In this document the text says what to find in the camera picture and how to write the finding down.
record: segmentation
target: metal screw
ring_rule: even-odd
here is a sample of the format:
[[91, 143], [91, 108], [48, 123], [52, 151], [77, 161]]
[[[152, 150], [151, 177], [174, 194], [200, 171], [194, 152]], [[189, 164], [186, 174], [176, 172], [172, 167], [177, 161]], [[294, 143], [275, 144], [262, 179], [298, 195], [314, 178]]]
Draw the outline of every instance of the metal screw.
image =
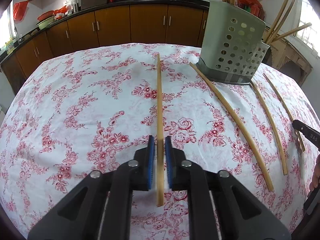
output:
[[100, 175], [101, 175], [100, 171], [93, 171], [93, 172], [90, 173], [90, 177], [93, 178], [93, 179], [99, 178]]
[[189, 160], [184, 160], [184, 161], [182, 161], [181, 162], [181, 165], [183, 166], [183, 167], [190, 167], [191, 166], [191, 161], [189, 161]]
[[137, 167], [139, 165], [139, 162], [136, 160], [131, 160], [131, 161], [128, 161], [128, 165], [130, 167]]
[[227, 178], [227, 177], [229, 177], [229, 172], [227, 172], [225, 170], [219, 171], [219, 176], [222, 178]]

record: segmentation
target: perforated utensil holder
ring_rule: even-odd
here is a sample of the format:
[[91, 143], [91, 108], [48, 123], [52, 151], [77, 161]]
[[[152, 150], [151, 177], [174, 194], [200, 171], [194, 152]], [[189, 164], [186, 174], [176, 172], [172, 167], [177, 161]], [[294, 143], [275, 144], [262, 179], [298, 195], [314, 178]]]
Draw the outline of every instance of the perforated utensil holder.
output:
[[269, 46], [264, 21], [225, 2], [210, 1], [198, 69], [211, 81], [249, 85]]

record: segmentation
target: finger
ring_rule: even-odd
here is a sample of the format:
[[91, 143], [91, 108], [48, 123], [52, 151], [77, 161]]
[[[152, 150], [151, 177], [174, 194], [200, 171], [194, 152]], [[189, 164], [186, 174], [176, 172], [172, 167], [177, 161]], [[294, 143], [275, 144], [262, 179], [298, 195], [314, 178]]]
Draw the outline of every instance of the finger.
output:
[[310, 185], [309, 185], [309, 189], [310, 191], [313, 191], [315, 189], [315, 187], [313, 186], [313, 183], [311, 182]]
[[316, 176], [319, 178], [320, 177], [320, 165], [317, 164], [315, 166], [315, 171], [313, 172], [314, 174], [316, 174]]
[[318, 187], [318, 184], [319, 184], [319, 179], [316, 176], [316, 174], [313, 173], [313, 175], [312, 175], [312, 185], [313, 185], [314, 188], [316, 188], [316, 187]]

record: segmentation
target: tablecloth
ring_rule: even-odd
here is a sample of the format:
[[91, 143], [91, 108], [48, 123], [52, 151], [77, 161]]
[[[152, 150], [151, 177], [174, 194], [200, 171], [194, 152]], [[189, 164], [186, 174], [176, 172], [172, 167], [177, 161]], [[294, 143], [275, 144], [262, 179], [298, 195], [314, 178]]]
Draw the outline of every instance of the tablecloth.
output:
[[[225, 169], [293, 231], [302, 219], [317, 148], [303, 136], [263, 77], [266, 73], [294, 118], [316, 130], [320, 122], [294, 80], [261, 64], [253, 81], [273, 115], [288, 164], [284, 176], [267, 116], [250, 86], [215, 83], [252, 135], [270, 173], [269, 192], [253, 153], [230, 114], [189, 66], [200, 48], [124, 44], [78, 51], [42, 63], [28, 78], [0, 128], [1, 205], [19, 231], [28, 231], [92, 170], [114, 171], [156, 136], [156, 64], [161, 55], [164, 136], [203, 169]], [[187, 240], [185, 191], [164, 195], [155, 182], [134, 192], [131, 239]]]

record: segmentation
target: window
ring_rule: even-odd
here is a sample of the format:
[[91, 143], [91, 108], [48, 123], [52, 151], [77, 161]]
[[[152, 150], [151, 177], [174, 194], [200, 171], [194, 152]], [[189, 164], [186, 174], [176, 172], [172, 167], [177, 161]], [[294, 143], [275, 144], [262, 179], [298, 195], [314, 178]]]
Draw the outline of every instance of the window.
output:
[[302, 0], [299, 26], [309, 22], [312, 26], [297, 32], [297, 37], [320, 53], [320, 19], [309, 1]]
[[12, 2], [0, 18], [0, 29], [0, 48], [3, 48], [5, 43], [9, 41], [10, 38], [14, 37]]

